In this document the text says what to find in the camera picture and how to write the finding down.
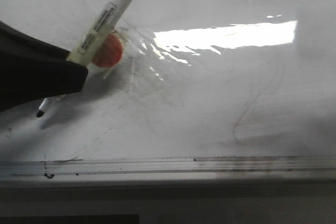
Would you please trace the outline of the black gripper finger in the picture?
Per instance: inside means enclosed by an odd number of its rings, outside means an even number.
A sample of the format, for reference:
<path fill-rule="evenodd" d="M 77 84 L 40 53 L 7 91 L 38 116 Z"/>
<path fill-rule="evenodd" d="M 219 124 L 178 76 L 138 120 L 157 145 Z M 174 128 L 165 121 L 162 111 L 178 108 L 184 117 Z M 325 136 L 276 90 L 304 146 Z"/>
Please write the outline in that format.
<path fill-rule="evenodd" d="M 1 111 L 38 99 L 80 92 L 86 67 L 69 51 L 1 23 Z"/>

